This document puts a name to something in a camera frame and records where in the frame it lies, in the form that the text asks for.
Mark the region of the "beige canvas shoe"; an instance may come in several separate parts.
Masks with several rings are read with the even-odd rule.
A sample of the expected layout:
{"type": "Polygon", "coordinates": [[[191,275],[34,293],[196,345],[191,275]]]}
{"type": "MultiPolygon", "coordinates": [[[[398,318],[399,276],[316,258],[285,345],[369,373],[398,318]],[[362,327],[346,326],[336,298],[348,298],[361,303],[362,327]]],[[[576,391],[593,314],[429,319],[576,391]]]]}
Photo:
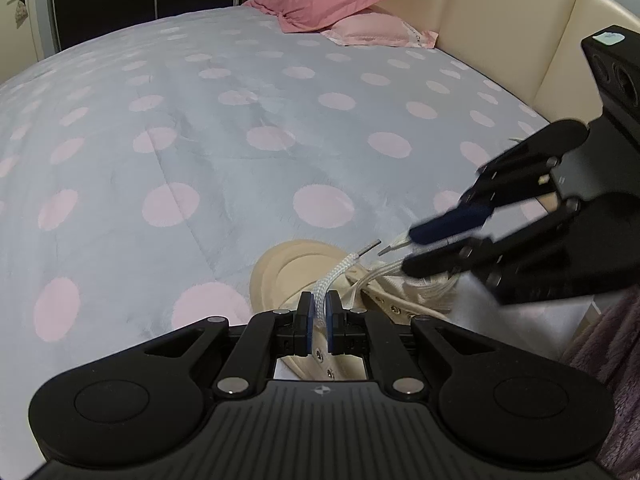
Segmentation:
{"type": "Polygon", "coordinates": [[[458,278],[406,278],[399,263],[377,262],[366,268],[355,254],[315,240],[290,240],[267,250],[250,276],[254,312],[297,308],[303,292],[335,290],[345,309],[385,313],[408,325],[417,315],[446,320],[458,278]]]}

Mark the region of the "white shoelace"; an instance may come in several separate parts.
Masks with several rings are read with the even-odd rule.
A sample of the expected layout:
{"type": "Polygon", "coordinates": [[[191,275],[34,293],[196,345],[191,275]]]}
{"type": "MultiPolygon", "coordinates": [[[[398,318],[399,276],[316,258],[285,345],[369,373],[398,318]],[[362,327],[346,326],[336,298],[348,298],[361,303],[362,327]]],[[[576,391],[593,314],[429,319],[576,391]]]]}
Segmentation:
{"type": "Polygon", "coordinates": [[[401,261],[379,262],[371,269],[359,264],[361,255],[353,252],[323,278],[314,284],[312,291],[319,299],[332,285],[342,285],[340,295],[349,307],[355,307],[360,292],[366,292],[374,303],[401,313],[439,316],[450,310],[449,304],[459,277],[439,274],[430,278],[407,278],[401,272],[401,261]]]}

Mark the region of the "cream padded headboard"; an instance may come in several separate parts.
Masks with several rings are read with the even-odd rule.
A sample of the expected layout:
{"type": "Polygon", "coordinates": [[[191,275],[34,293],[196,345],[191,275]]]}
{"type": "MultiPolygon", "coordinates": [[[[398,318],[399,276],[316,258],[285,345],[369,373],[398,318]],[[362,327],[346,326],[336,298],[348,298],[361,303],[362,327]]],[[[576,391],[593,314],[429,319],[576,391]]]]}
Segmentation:
{"type": "Polygon", "coordinates": [[[590,122],[602,101],[582,40],[605,27],[637,30],[614,0],[383,0],[381,8],[500,84],[548,120],[590,122]]]}

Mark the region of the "light pink pillow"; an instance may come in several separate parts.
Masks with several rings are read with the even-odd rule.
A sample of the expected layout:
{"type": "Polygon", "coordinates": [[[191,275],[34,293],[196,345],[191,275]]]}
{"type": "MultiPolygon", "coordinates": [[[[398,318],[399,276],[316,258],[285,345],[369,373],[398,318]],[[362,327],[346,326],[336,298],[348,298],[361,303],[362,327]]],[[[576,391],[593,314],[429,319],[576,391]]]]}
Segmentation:
{"type": "Polygon", "coordinates": [[[322,36],[341,47],[433,49],[438,33],[414,28],[393,14],[367,11],[343,18],[322,30],[322,36]]]}

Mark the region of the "dark pink pillow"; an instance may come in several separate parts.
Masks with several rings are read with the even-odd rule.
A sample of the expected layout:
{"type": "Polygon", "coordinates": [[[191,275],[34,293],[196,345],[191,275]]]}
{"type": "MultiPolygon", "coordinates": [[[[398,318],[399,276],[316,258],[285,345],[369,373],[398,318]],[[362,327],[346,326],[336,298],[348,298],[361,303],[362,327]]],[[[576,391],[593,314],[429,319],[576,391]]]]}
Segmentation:
{"type": "Polygon", "coordinates": [[[275,16],[284,34],[306,34],[326,29],[381,1],[383,0],[247,0],[243,6],[275,16]]]}

